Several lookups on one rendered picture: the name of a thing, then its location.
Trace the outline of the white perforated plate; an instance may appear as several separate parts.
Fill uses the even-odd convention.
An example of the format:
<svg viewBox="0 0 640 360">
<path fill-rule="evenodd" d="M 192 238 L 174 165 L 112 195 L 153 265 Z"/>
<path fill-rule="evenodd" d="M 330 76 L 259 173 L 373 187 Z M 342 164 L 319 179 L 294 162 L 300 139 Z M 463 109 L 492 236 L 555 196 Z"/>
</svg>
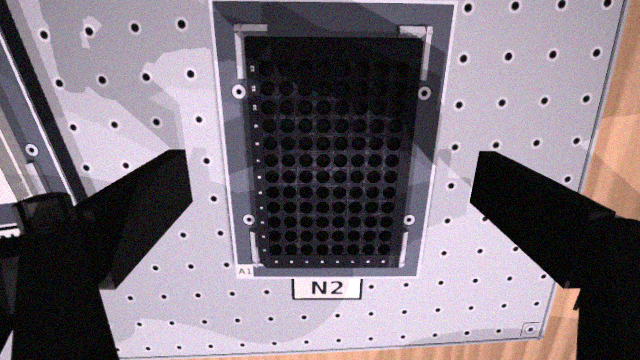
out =
<svg viewBox="0 0 640 360">
<path fill-rule="evenodd" d="M 0 106 L 0 204 L 39 195 L 27 161 Z"/>
</svg>

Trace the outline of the black well plate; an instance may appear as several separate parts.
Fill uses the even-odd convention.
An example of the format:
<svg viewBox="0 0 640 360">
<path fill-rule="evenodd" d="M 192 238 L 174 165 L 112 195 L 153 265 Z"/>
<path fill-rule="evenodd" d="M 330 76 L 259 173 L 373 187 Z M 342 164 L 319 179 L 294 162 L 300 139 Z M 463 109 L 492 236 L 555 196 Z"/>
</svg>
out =
<svg viewBox="0 0 640 360">
<path fill-rule="evenodd" d="M 266 268 L 399 267 L 423 44 L 244 37 Z"/>
</svg>

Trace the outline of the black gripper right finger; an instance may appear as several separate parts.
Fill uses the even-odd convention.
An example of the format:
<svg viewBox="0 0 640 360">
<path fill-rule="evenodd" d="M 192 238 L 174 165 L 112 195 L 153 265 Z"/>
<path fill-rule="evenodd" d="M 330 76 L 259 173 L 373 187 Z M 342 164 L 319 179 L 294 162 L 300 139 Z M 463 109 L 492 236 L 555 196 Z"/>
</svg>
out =
<svg viewBox="0 0 640 360">
<path fill-rule="evenodd" d="M 470 203 L 563 289 L 580 289 L 576 360 L 640 360 L 640 221 L 496 152 Z"/>
</svg>

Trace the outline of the white label plate with black border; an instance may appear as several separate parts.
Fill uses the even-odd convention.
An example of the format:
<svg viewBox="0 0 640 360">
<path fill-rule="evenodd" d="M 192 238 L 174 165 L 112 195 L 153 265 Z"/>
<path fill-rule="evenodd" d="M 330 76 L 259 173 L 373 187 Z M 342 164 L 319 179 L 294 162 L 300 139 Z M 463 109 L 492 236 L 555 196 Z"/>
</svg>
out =
<svg viewBox="0 0 640 360">
<path fill-rule="evenodd" d="M 20 235 L 17 226 L 0 228 L 0 238 Z"/>
<path fill-rule="evenodd" d="M 363 279 L 292 279 L 292 300 L 361 300 Z"/>
</svg>

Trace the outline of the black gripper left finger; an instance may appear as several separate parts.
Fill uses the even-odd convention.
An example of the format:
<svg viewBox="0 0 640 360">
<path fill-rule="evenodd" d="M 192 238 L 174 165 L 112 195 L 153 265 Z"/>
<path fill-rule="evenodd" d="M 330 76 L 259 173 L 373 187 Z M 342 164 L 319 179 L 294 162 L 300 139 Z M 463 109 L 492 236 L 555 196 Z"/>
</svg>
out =
<svg viewBox="0 0 640 360">
<path fill-rule="evenodd" d="M 11 360 L 120 360 L 99 290 L 116 290 L 192 202 L 186 151 L 169 149 L 75 206 L 66 192 L 14 203 L 0 354 L 13 330 Z"/>
</svg>

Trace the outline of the light grey perforated base plate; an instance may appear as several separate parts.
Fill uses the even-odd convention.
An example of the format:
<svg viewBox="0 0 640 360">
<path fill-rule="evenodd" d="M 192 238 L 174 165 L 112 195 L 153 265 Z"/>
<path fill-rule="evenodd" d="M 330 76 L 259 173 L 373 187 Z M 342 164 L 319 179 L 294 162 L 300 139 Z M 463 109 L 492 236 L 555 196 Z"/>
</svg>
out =
<svg viewBox="0 0 640 360">
<path fill-rule="evenodd" d="M 583 194 L 630 0 L 458 1 L 419 278 L 236 279 L 208 0 L 5 0 L 87 197 L 186 149 L 193 203 L 116 290 L 120 360 L 542 340 L 558 284 L 470 202 L 479 151 Z"/>
</svg>

